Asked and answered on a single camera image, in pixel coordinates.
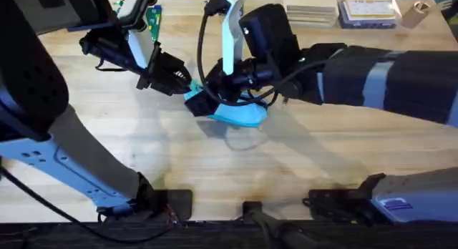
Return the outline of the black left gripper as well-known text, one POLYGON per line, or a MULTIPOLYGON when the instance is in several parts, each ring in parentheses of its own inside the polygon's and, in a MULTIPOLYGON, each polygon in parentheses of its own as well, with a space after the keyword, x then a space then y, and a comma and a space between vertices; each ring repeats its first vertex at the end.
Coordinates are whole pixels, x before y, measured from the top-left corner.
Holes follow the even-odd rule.
POLYGON ((138 74, 138 89, 151 88, 168 96, 191 91, 190 73, 184 61, 164 52, 158 41, 152 43, 152 52, 144 67, 135 61, 124 34, 113 26, 89 31, 79 40, 79 45, 84 54, 100 58, 96 66, 99 71, 138 74))

